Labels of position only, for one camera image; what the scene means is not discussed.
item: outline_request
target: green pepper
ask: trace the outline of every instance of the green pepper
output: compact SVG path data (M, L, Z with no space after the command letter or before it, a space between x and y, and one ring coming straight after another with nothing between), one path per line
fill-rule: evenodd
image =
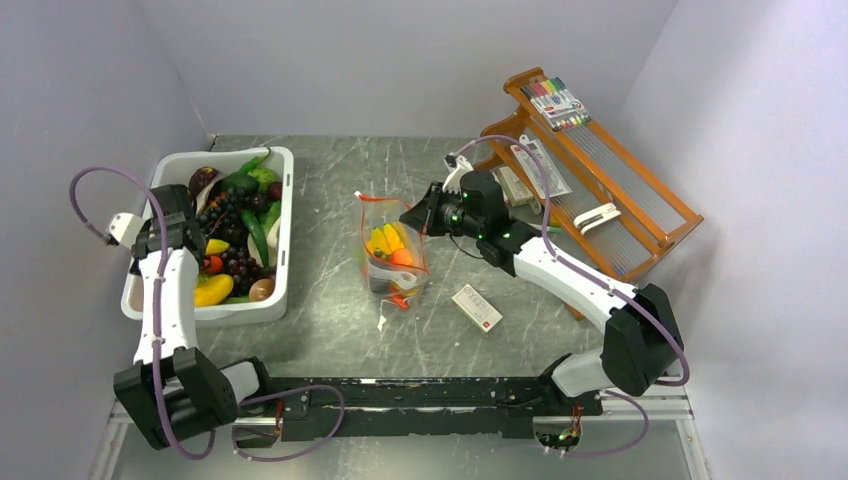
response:
M244 226L250 232L250 237L253 238L253 243L256 244L256 249L259 250L259 259L262 261L262 266L268 268L268 241L265 240L265 232L262 230L262 225L259 223L256 215L246 208L241 211L241 221L244 222Z
M252 159L250 159L249 162L245 163L244 165L241 166L241 168L239 168L238 173L248 173L249 171L253 170L254 168L258 167L259 165L262 165L262 162L264 162L265 160L268 160L268 158L271 156L272 153L274 153L274 152L272 152L271 149L268 148L268 153L264 157L253 157Z

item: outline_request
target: orange pepper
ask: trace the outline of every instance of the orange pepper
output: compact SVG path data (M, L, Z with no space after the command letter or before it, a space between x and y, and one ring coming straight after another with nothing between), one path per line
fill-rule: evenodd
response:
M203 259L203 266L200 268L200 273L214 275L224 271L224 261L218 255L210 255Z

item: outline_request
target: cable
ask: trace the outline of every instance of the cable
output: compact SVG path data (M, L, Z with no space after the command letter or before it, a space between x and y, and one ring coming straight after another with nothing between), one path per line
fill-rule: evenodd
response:
M127 180L134 183L147 197L147 200L150 202L150 206L153 208L154 215L156 216L156 222L160 225L160 231L165 231L165 212L162 210L162 205L159 204L159 201L156 199L156 196L153 195L153 192L141 182L135 175L130 172L118 168L118 167L89 167L86 168L79 173L77 173L73 179L71 179L70 187L68 188L68 196L71 200L71 207L74 209L74 212L77 214L77 217L82 221L83 225L86 226L92 233L94 233L98 238L103 240L104 242L108 242L110 236L104 234L97 230L97 228L88 220L88 217L82 212L82 209L79 206L79 202L77 201L77 184L82 179L82 177L88 175L92 172L104 171L111 172L117 175L120 175ZM171 420L168 416L168 410L165 406L165 394L163 391L163 382L162 382L162 282L165 277L165 269L168 265L168 257L170 256L170 251L168 250L168 236L160 235L160 245L162 255L159 257L159 265L156 268L156 278L153 280L153 341L151 342L153 345L153 396L156 400L156 410L159 414L159 422L162 425L162 431L165 434L165 439L168 441L168 444L177 450L181 455L189 460L202 460L209 456L212 452L212 446L215 444L215 430L209 432L209 441L206 444L206 448L201 453L189 452L186 450L177 439L174 434L174 429L171 426ZM307 453L313 452L318 448L322 447L326 444L329 439L335 435L341 426L342 419L344 418L344 397L342 397L341 392L339 392L336 388L331 387L329 385L310 385L307 387L295 388L292 390L288 390L285 392L279 392L272 395L266 395L263 397L257 397L245 400L241 402L240 406L248 406L255 403L262 403L268 400L275 400L278 398L288 397L291 395L297 395L299 393L304 393L310 390L329 390L333 392L339 398L339 418L336 421L335 426L330 431L330 433L324 437L323 440L317 442L315 445L310 446L309 448L298 452L293 455L287 455L285 457L278 458L261 458L261 457L253 457L247 455L242 452L236 446L235 440L235 428L233 432L233 445L236 446L235 453L237 453L242 458L246 458L248 460L256 460L259 462L279 462L285 460L291 460L294 458L302 457Z
M91 172L97 171L112 172L136 184L150 202L150 206L153 208L153 212L156 216L156 222L159 224L160 231L163 233L165 232L165 212L162 210L162 205L159 204L156 196L153 195L153 192L147 188L147 185L142 183L135 175L118 167L89 167L77 173L71 180L71 185L68 189L68 194L71 199L71 207L74 209L74 212L76 212L79 219L82 220L82 223L86 226L86 228L91 230L101 240L109 240L108 235L98 231L97 228L88 221L88 218L82 213L82 210L79 207L79 202L77 202L77 184L82 177ZM156 399L156 410L159 414L159 422L162 424L162 431L165 434L165 439L168 440L168 444L174 447L175 450L189 460L202 460L206 458L210 452L212 452L212 445L215 443L215 431L212 430L209 432L209 442L206 444L206 449L204 451L201 453L189 452L180 444L180 441L177 440L177 437L174 434L174 429L171 427L171 419L168 417L168 410L165 407L165 394L162 390L163 383L161 365L162 281L165 277L165 267L168 265L168 257L170 256L170 252L168 251L168 236L160 235L160 242L162 255L159 257L159 265L156 268L156 278L153 280L153 341L151 342L153 344L153 396Z
M453 237L452 233L448 232L448 237L451 239L451 242L453 242L454 246L456 246L456 248L458 248L460 252L468 255L471 258L476 258L477 260L483 260L483 257L469 253L468 251L466 251L462 247L460 247L459 244L456 243L456 238Z
M550 186L548 185L548 175L547 175L547 171L543 168L542 162L539 160L539 157L537 157L536 154L533 153L533 151L531 149L527 148L527 146L524 145L523 143L515 140L514 138L508 137L506 135L483 135L479 138L476 138L476 139L471 140L470 142L466 143L465 145L460 147L460 149L457 150L456 152L452 152L451 155L454 155L454 156L460 155L465 150L467 150L467 149L469 149L473 146L476 146L478 143L485 141L485 140L503 140L503 141L509 142L509 143L517 146L518 148L524 150L527 153L527 155L533 160L533 163L536 165L536 168L541 173L542 189L544 190L544 193L545 193L545 213L544 213L544 216L542 217L542 227L543 228L541 230L542 230L542 240L544 241L545 247L548 249L548 252L550 252L551 256L556 258L556 260L558 262L560 262L561 264L570 268L571 270L577 272L578 274L580 274L581 276L583 276L587 280L591 281L595 285L603 288L604 290L610 291L610 293L612 293L616 297L618 297L621 300L623 300L624 302L626 302L628 305L633 307L637 312L639 312L639 314L644 316L648 320L648 322L650 322L650 324L653 325L654 328L657 329L657 331L660 333L660 335L662 335L662 337L665 339L665 341L668 342L668 344L671 346L671 349L674 351L674 354L680 360L680 365L683 368L683 375L680 378L680 380L676 380L676 381L658 380L655 383L658 384L658 385L666 385L666 386L672 386L672 387L678 387L678 386L685 385L686 382L689 381L689 362L686 360L686 356L683 354L683 349L680 348L680 345L677 344L677 341L674 339L674 337L671 335L671 333L669 333L669 331L663 326L663 324L660 323L660 321L657 318L655 318L650 312L648 312L644 307L639 305L632 298L628 297L627 295L625 295L624 293L619 291L617 288L611 288L611 286L607 282L601 280L600 278L597 278L595 275L587 272L586 270L583 270L582 268L580 268L579 266L577 266L573 262L570 262L566 258L564 258L560 255L557 255L556 249L555 249L553 243L551 242L550 238L548 237L548 225L550 224L550 220L551 220L551 195L550 195ZM611 390L605 390L604 392L609 394L609 395L612 395L614 397L621 398L622 400L625 400L625 401L633 404L633 406L636 407L639 410L639 412L642 414L642 418L644 419L644 424L642 426L642 432L635 439L633 439L632 441L630 441L630 442L628 442L628 443L626 443L626 444L624 444L620 447L612 448L612 449L609 449L609 450L603 450L603 451L600 451L600 452L583 452L583 453L581 453L581 452L564 452L565 455L569 455L569 456L573 456L573 457L582 457L582 458L602 457L602 456L606 456L606 455L613 455L613 454L616 454L616 453L623 452L623 451L625 451L629 448L632 448L633 446L635 446L639 442L641 442L642 439L645 438L645 435L647 435L648 428L650 427L650 420L648 419L648 414L647 414L647 412L645 412L645 409L642 408L642 406L639 405L639 403L636 402L636 400L630 398L629 396L622 395L622 394L613 392Z
M293 453L291 455L284 455L282 457L255 457L253 455L249 455L249 454L245 453L242 449L240 449L238 447L238 443L236 442L236 428L233 428L233 432L232 432L232 435L231 435L231 439L233 441L233 453L240 456L241 458L244 458L244 459L252 461L252 462L273 463L273 462L285 462L287 460L294 460L295 458L302 457L302 456L304 456L308 453L312 453L315 450L318 450L319 448L323 447L327 442L330 441L331 438L333 438L333 435L335 435L336 432L339 431L339 427L341 427L342 420L344 419L344 397L342 396L342 393L337 388L330 386L330 385L309 385L309 386L306 386L306 387L300 387L300 388L294 388L294 389L291 389L291 390L287 390L285 392L279 392L279 393L274 393L274 394L271 394L271 395L265 395L264 397L251 398L251 399L248 399L248 400L241 402L240 405L241 406L247 406L247 405L251 405L251 404L254 404L254 403L267 402L268 400L276 400L278 398L290 397L292 395L299 395L301 393L306 393L306 392L309 392L309 391L312 391L312 390L327 390L327 391L330 391L333 394L335 394L336 397L339 399L339 418L336 420L336 424L333 425L333 428L332 428L332 430L330 430L330 433L328 433L324 438L315 442L314 445L311 445L308 448L305 448L305 449L303 449L303 450L301 450L297 453Z

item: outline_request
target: brown potato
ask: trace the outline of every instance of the brown potato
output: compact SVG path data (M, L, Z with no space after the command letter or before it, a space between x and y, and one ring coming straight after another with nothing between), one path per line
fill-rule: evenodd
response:
M269 278L257 280L250 286L247 296L252 302L261 302L274 294L274 281Z

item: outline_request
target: plastic bag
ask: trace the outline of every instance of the plastic bag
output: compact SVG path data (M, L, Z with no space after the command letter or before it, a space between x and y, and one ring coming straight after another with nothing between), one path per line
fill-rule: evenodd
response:
M355 248L365 286L407 309L430 278L421 235L398 220L410 206L397 198L356 196L362 214Z

